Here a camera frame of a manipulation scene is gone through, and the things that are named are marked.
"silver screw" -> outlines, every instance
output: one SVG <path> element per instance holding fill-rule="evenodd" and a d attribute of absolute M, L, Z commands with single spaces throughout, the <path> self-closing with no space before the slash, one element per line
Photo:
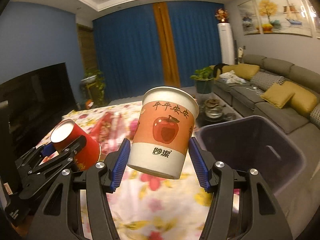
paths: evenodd
<path fill-rule="evenodd" d="M 251 173 L 252 175 L 258 175 L 258 171 L 257 171 L 256 169 L 251 169 L 251 170 L 250 170 L 250 173 Z"/>
<path fill-rule="evenodd" d="M 96 163 L 96 168 L 101 169 L 103 167 L 104 167 L 104 163 L 103 162 Z"/>
<path fill-rule="evenodd" d="M 61 173 L 62 173 L 63 176 L 67 176 L 67 175 L 69 175 L 70 170 L 69 169 L 64 169 Z"/>
<path fill-rule="evenodd" d="M 218 168 L 223 168 L 223 167 L 224 167 L 224 163 L 221 162 L 221 161 L 218 161 L 218 162 L 216 162 L 215 164 L 216 164 L 216 166 L 217 166 Z"/>

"black cloth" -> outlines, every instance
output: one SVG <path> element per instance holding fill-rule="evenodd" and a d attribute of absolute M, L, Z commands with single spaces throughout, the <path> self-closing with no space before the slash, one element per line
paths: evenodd
<path fill-rule="evenodd" d="M 217 65 L 215 65 L 213 67 L 213 77 L 216 78 L 217 77 L 217 72 L 218 72 L 218 69 L 221 71 L 221 74 L 222 74 L 222 68 L 224 66 L 229 66 L 228 64 L 224 64 L 224 63 L 219 63 Z"/>

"black tv screen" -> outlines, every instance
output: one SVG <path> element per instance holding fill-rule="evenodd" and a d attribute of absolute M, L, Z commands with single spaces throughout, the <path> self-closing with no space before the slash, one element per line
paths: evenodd
<path fill-rule="evenodd" d="M 61 121 L 76 102 L 65 63 L 40 68 L 0 85 L 0 102 L 8 101 L 10 132 L 21 156 Z"/>

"patterned pillow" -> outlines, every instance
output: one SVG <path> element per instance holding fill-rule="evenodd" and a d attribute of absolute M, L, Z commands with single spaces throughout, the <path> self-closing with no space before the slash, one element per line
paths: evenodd
<path fill-rule="evenodd" d="M 310 122 L 315 124 L 320 129 L 320 104 L 312 110 L 310 114 Z"/>
<path fill-rule="evenodd" d="M 282 85 L 284 83 L 283 76 L 274 76 L 264 72 L 257 72 L 251 79 L 250 84 L 267 91 L 274 83 Z"/>

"curtain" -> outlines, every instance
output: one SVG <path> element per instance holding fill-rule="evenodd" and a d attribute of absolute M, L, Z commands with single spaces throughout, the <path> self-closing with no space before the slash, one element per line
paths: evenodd
<path fill-rule="evenodd" d="M 93 21 L 93 28 L 109 100 L 143 95 L 164 85 L 152 4 L 105 15 Z"/>
<path fill-rule="evenodd" d="M 165 2 L 154 3 L 153 12 L 159 34 L 164 83 L 166 86 L 180 87 L 178 63 L 167 4 Z"/>
<path fill-rule="evenodd" d="M 221 63 L 215 18 L 223 4 L 202 1 L 167 2 L 182 87 L 194 86 L 196 69 Z"/>

